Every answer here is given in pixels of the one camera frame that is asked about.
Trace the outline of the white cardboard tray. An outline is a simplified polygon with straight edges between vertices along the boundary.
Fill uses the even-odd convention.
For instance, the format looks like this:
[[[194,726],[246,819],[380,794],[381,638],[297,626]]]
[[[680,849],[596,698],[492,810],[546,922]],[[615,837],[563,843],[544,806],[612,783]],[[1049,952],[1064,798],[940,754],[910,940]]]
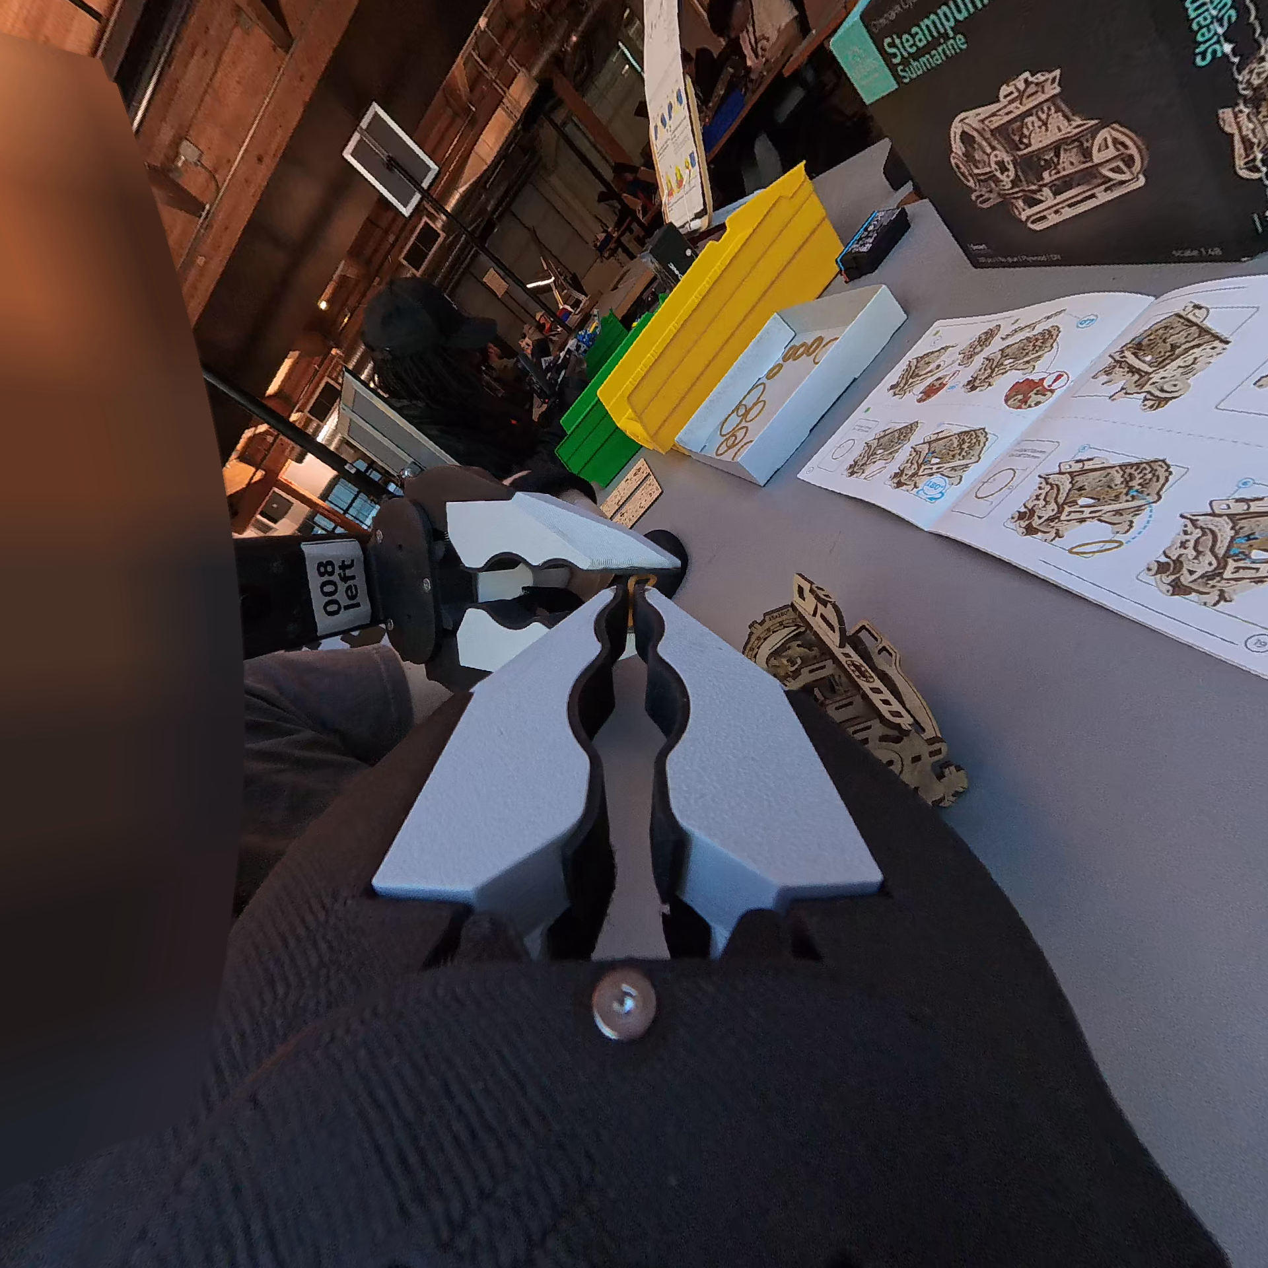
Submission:
[[[881,283],[777,311],[694,412],[674,449],[748,483],[768,483],[905,320],[904,308]],[[840,330],[837,342],[736,463],[709,454],[724,415],[791,342]]]

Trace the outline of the green plastic bin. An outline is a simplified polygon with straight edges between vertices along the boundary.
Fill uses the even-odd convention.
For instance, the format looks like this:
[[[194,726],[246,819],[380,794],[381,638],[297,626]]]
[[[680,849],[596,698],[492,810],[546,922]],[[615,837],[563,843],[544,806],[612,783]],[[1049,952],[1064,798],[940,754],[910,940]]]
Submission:
[[[561,418],[564,439],[555,449],[557,457],[567,471],[596,486],[611,486],[629,463],[641,455],[643,446],[614,422],[606,406],[597,398],[597,389],[614,372],[653,315],[655,309],[635,323]]]

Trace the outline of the black model kit box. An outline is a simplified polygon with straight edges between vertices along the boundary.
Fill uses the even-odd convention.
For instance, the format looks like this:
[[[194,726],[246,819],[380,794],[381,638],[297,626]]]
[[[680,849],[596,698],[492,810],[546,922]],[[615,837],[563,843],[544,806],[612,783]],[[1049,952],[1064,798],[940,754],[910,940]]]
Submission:
[[[857,3],[830,49],[982,268],[1265,252],[1254,1]]]

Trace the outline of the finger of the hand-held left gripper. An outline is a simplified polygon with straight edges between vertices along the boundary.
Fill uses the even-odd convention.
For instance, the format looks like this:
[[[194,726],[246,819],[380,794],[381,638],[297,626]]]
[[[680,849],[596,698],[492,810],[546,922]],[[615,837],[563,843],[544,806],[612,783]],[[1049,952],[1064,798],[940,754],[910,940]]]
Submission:
[[[572,603],[543,609],[532,596],[516,596],[468,606],[457,625],[457,667],[461,671],[507,671],[511,686],[529,686],[567,695],[590,671],[597,656],[594,600],[576,600],[569,591],[551,591]]]
[[[532,492],[448,501],[446,537],[474,573],[481,603],[532,587],[563,590],[572,576],[655,576],[671,594],[685,575],[685,551],[673,535],[655,543],[590,504]]]

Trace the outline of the open instruction booklet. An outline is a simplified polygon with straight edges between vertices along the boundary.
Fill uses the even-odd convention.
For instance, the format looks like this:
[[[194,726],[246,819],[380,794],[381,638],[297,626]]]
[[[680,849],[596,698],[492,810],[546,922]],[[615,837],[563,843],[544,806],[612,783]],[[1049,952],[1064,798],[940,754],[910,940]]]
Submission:
[[[1266,676],[1266,277],[943,318],[800,480]]]

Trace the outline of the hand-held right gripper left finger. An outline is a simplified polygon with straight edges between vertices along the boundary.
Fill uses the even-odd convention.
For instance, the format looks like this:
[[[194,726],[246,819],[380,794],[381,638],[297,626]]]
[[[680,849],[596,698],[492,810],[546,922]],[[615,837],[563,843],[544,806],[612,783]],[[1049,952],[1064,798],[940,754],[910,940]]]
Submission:
[[[374,893],[492,913],[538,937],[541,957],[588,960],[614,887],[593,741],[612,714],[620,656],[612,585],[475,685]]]

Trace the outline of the yellow plastic bin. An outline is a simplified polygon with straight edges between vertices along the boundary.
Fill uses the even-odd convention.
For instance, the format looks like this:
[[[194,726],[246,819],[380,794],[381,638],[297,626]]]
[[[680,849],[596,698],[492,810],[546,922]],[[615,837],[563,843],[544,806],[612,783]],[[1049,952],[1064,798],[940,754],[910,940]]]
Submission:
[[[815,300],[842,243],[803,164],[739,205],[597,389],[612,422],[665,452],[775,312]]]

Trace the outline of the white framed panel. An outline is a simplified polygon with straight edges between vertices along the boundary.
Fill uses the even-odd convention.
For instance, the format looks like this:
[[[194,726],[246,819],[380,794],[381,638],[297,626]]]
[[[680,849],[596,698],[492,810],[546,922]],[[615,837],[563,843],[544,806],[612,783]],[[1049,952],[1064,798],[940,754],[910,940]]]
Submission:
[[[416,212],[439,173],[434,160],[377,102],[359,119],[342,158],[404,217]]]

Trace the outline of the small black blue device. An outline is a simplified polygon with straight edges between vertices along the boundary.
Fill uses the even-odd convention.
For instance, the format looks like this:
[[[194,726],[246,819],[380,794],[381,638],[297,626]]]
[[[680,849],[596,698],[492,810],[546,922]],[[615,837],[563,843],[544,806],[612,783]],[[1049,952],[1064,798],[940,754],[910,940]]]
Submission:
[[[872,274],[908,229],[910,220],[905,206],[896,205],[872,211],[837,255],[837,273],[843,280],[858,280]]]

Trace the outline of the person's left forearm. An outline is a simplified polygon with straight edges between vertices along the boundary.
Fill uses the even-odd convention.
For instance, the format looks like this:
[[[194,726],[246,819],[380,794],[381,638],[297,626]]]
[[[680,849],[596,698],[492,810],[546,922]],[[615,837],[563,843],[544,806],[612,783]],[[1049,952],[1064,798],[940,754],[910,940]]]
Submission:
[[[250,759],[368,766],[415,724],[407,674],[384,644],[249,658],[243,683]]]

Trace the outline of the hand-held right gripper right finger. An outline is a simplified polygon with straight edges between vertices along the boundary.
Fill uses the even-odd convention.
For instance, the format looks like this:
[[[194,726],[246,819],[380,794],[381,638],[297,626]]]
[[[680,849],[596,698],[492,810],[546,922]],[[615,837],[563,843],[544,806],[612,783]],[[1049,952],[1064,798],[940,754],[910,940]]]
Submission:
[[[741,916],[880,892],[883,872],[778,680],[658,590],[634,590],[655,756],[649,845],[670,957]]]

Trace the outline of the assembled wooden model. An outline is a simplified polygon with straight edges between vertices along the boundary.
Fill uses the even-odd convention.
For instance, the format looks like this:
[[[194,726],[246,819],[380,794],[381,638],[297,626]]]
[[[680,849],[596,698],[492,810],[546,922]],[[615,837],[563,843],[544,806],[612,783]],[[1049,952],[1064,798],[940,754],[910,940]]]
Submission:
[[[934,807],[955,803],[969,777],[952,760],[896,647],[869,621],[848,625],[834,596],[794,573],[791,600],[748,626],[741,652],[816,706]]]

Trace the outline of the flat wooden parts sheet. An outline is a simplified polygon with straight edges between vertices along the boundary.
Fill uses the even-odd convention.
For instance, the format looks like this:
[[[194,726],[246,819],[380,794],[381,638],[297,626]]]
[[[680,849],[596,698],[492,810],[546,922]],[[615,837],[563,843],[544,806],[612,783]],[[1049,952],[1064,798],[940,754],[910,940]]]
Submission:
[[[632,528],[661,496],[661,484],[644,457],[640,457],[599,504],[611,522]]]

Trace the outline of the group of wooden rings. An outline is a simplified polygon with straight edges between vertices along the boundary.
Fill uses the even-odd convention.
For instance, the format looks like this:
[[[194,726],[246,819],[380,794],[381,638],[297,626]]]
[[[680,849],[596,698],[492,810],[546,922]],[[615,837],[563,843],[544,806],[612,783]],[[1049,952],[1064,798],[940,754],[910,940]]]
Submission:
[[[736,463],[843,332],[791,342],[723,416],[711,455]]]

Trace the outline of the white printed banner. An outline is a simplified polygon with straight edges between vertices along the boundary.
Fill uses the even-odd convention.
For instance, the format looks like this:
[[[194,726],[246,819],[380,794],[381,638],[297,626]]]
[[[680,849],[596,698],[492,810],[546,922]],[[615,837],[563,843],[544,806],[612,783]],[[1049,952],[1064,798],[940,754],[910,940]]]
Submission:
[[[714,208],[676,1],[643,3],[643,78],[661,215],[682,234],[706,229]]]

